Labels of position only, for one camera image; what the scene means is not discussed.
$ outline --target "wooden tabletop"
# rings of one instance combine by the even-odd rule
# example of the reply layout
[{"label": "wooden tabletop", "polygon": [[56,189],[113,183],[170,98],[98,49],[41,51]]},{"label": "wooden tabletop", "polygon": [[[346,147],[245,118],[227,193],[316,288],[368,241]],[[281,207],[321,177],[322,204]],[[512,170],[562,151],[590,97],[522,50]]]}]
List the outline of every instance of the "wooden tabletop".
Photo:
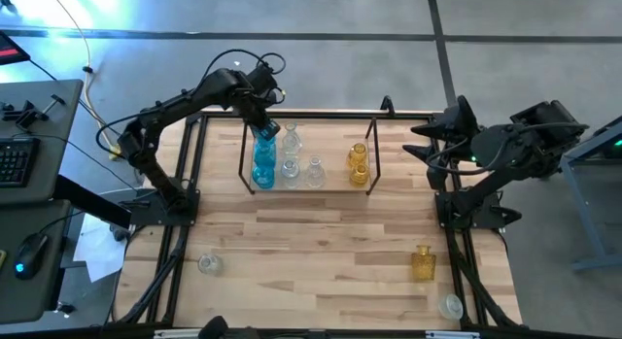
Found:
[{"label": "wooden tabletop", "polygon": [[[369,126],[368,120],[320,122],[333,129],[301,131],[309,143],[315,141],[311,136],[343,143],[364,136]],[[237,176],[241,120],[210,119],[197,184],[200,209],[190,230],[175,326],[200,327],[222,315],[233,327],[458,328],[457,322],[438,312],[438,301],[453,292],[453,282],[427,167],[401,149],[404,144],[429,143],[409,131],[417,124],[378,120],[382,177],[369,196],[356,191],[251,195]],[[304,128],[304,120],[298,126]],[[161,136],[157,158],[167,173],[175,171],[183,130],[180,121]],[[343,165],[348,150],[342,149]],[[468,178],[464,184],[476,180]],[[147,227],[129,247],[117,291],[119,315],[129,310],[153,278],[161,235],[162,227]],[[473,230],[472,239],[482,283],[505,312],[521,322],[500,237]],[[412,279],[410,257],[418,245],[431,246],[436,255],[433,282]],[[199,272],[197,261],[208,253],[223,260],[221,276]],[[476,321],[472,292],[464,282],[467,308]],[[158,317],[168,287],[167,282]]]}]

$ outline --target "black desk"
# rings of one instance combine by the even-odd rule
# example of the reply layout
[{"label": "black desk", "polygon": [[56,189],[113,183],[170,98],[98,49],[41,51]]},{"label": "black desk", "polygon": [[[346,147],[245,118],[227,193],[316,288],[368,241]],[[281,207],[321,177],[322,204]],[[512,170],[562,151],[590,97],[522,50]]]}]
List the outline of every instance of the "black desk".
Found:
[{"label": "black desk", "polygon": [[63,231],[67,220],[46,229],[50,240],[39,272],[30,280],[19,280],[13,264],[17,248],[27,235],[39,231],[48,222],[69,215],[71,205],[66,200],[0,208],[2,232],[0,250],[7,258],[0,269],[0,322],[30,322],[38,320],[51,307],[58,265],[61,258]]},{"label": "black desk", "polygon": [[[33,137],[40,135],[41,143],[27,186],[0,188],[0,249],[8,254],[0,271],[0,323],[35,321],[45,310],[55,308],[67,221],[47,230],[51,240],[41,270],[33,279],[21,281],[15,277],[13,262],[27,235],[67,216],[71,206],[129,227],[130,214],[125,209],[58,174],[82,86],[80,80],[0,84],[0,101],[13,104],[16,110],[28,100],[42,111],[52,101],[52,94],[65,101],[48,112],[50,119],[38,120],[28,129]],[[21,133],[14,122],[0,120],[0,138]]]},{"label": "black desk", "polygon": [[[60,96],[65,100],[65,105],[56,104],[48,112],[50,119],[35,121],[29,130],[32,130],[35,136],[48,135],[67,140],[78,108],[82,86],[83,82],[80,80],[0,84],[0,101],[13,104],[17,111],[21,110],[24,101],[28,100],[42,111],[52,101],[52,94]],[[14,122],[0,121],[0,138],[10,138],[22,132]],[[40,140],[41,146],[28,186],[2,188],[0,204],[41,202],[52,198],[66,143],[46,137],[41,137]]]}]

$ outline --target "clear glass bottle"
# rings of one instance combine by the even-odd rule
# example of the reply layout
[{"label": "clear glass bottle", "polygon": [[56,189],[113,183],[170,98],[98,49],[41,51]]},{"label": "clear glass bottle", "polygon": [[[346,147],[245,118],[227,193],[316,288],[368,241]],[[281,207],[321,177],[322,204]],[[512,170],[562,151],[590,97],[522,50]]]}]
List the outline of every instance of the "clear glass bottle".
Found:
[{"label": "clear glass bottle", "polygon": [[285,129],[288,131],[283,137],[283,153],[286,155],[298,154],[302,149],[302,141],[295,132],[296,123],[289,122],[285,124]]},{"label": "clear glass bottle", "polygon": [[281,175],[283,175],[283,182],[287,188],[298,187],[300,177],[300,166],[298,161],[294,158],[286,158],[281,167]]},{"label": "clear glass bottle", "polygon": [[369,180],[369,168],[365,164],[357,164],[350,172],[350,184],[354,187],[362,187]]},{"label": "clear glass bottle", "polygon": [[447,294],[438,302],[438,311],[447,320],[459,320],[463,317],[465,308],[456,294]]},{"label": "clear glass bottle", "polygon": [[306,172],[307,185],[311,188],[320,188],[324,185],[325,178],[326,173],[322,167],[322,160],[318,156],[312,155]]},{"label": "clear glass bottle", "polygon": [[367,161],[367,148],[364,144],[358,143],[350,149],[348,157],[346,158],[346,165],[348,169],[352,169],[357,164],[366,163]]},{"label": "clear glass bottle", "polygon": [[223,260],[214,254],[203,254],[198,260],[198,270],[206,275],[218,276],[223,272]]}]

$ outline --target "white paper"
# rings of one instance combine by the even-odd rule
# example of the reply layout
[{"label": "white paper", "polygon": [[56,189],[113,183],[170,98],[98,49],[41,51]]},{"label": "white paper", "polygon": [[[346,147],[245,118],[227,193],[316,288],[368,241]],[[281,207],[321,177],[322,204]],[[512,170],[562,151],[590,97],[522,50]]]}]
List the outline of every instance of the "white paper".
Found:
[{"label": "white paper", "polygon": [[115,241],[110,225],[94,216],[85,214],[74,261],[85,261],[88,277],[95,282],[121,270],[127,241]]}]

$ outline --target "gray floor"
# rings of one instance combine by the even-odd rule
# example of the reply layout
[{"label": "gray floor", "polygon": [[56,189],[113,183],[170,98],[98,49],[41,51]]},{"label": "gray floor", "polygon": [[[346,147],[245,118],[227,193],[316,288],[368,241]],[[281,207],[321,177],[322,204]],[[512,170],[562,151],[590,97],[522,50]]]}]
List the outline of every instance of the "gray floor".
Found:
[{"label": "gray floor", "polygon": [[[85,28],[190,32],[432,34],[428,0],[62,0]],[[0,13],[5,28],[72,27],[52,0],[13,0]],[[622,34],[622,0],[438,0],[445,34],[613,36]],[[81,78],[80,39],[50,36],[16,41],[58,78]],[[375,109],[390,94],[400,110],[441,110],[446,99],[434,42],[120,40],[90,39],[97,77],[91,99],[116,119],[193,86],[207,62],[228,48],[277,51],[288,59],[279,83],[287,108]],[[542,100],[559,99],[580,121],[598,127],[622,107],[622,45],[447,44],[457,94],[483,124]],[[219,66],[250,69],[246,56]],[[28,63],[0,67],[0,83],[45,80]],[[71,140],[135,182],[124,163],[106,161],[93,142],[95,124],[80,110]],[[123,184],[69,149],[69,178],[95,191]],[[622,336],[622,268],[574,273],[570,263],[590,249],[561,176],[512,183],[503,203],[523,212],[508,228],[512,275],[525,324],[572,333]],[[111,280],[89,285],[72,270],[62,300],[78,302],[70,319],[46,314],[0,332],[101,323]],[[97,304],[82,310],[81,304]]]}]

